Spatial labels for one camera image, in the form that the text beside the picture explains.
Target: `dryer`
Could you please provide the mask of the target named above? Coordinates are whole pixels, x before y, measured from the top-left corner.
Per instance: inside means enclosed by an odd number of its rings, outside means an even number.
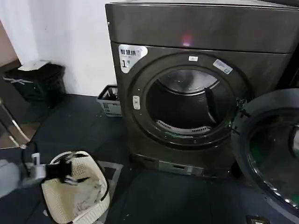
[[[226,176],[237,111],[274,90],[298,44],[299,11],[257,0],[106,4],[132,157]]]

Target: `dryer door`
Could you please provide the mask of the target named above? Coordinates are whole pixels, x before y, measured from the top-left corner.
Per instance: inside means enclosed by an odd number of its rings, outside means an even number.
[[[245,105],[231,140],[245,176],[275,209],[299,223],[299,89],[274,91]]]
[[[233,65],[189,52],[149,64],[128,97],[145,133],[172,147],[198,150],[229,139],[238,102],[252,94],[245,75]]]

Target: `laundry basket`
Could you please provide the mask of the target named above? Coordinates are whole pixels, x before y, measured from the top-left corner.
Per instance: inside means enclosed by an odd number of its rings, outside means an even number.
[[[56,156],[50,164],[57,164],[71,153]],[[109,207],[108,182],[87,152],[76,152],[71,161],[74,179],[89,178],[77,185],[61,183],[58,179],[44,181],[42,190],[47,213],[58,224],[92,224]]]

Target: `small plastic basket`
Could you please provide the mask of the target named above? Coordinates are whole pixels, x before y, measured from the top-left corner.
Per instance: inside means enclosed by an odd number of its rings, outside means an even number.
[[[58,163],[62,157],[69,154],[71,152],[65,152],[56,156],[50,164]],[[58,179],[46,180],[42,183],[47,213],[58,224],[92,224],[109,207],[110,195],[108,192],[108,182],[99,165],[87,152],[76,152],[75,157],[71,161],[73,178],[89,178],[78,185],[61,183]],[[92,206],[86,205],[87,199],[79,200],[80,203],[78,203],[78,197],[82,195],[82,190],[90,188],[92,186],[91,182],[101,187],[100,190],[98,189],[98,200],[94,201]],[[85,196],[90,197],[89,195],[92,194],[87,192]],[[82,209],[82,203],[85,203],[85,209]]]
[[[107,85],[98,96],[97,101],[101,104],[106,116],[122,117],[117,85]]]

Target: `black trash bin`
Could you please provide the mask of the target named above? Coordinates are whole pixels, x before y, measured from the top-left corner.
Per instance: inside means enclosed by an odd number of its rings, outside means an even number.
[[[14,68],[4,73],[3,79],[11,83],[26,101],[44,102],[53,108],[65,95],[63,75],[64,66],[48,63],[31,71]]]

